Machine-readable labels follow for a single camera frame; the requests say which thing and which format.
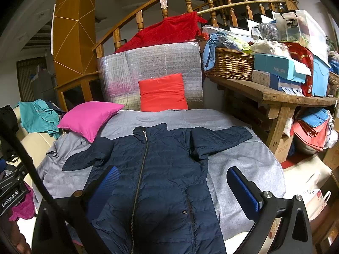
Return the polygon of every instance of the metal screw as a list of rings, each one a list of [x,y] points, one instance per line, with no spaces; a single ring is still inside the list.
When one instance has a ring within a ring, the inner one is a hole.
[[[264,196],[265,196],[266,198],[272,198],[272,193],[271,193],[270,191],[265,191],[265,192],[264,192]]]
[[[81,197],[82,196],[82,190],[77,190],[73,193],[73,196],[75,197]]]
[[[302,201],[302,196],[296,195],[296,199],[297,199],[298,201]]]

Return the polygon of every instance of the pillow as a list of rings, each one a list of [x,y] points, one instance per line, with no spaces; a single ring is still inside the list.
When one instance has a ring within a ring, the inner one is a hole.
[[[181,73],[139,81],[139,88],[142,112],[188,109]]]
[[[85,102],[67,112],[57,127],[80,133],[92,143],[100,127],[123,107],[110,102]]]

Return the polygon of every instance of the teal garment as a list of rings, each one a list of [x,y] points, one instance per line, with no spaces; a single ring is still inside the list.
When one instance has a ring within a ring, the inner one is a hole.
[[[45,101],[37,99],[33,102],[18,102],[18,106],[21,125],[28,133],[48,133],[55,139],[60,137],[61,131],[57,127],[59,115],[50,109]]]

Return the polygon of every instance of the glass panel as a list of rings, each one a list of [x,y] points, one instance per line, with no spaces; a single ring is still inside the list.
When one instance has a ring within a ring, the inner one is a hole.
[[[63,95],[68,110],[71,110],[75,106],[85,102],[80,85],[63,92]]]
[[[104,101],[99,79],[89,81],[89,88],[90,92],[92,93],[93,101]]]

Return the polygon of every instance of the wicker basket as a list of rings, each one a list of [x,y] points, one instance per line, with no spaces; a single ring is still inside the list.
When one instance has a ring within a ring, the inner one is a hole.
[[[226,48],[216,48],[214,67],[205,71],[205,74],[206,76],[250,81],[253,63],[254,57],[250,54]]]
[[[331,85],[339,85],[339,75],[335,74],[334,72],[329,72],[328,73],[328,82]]]

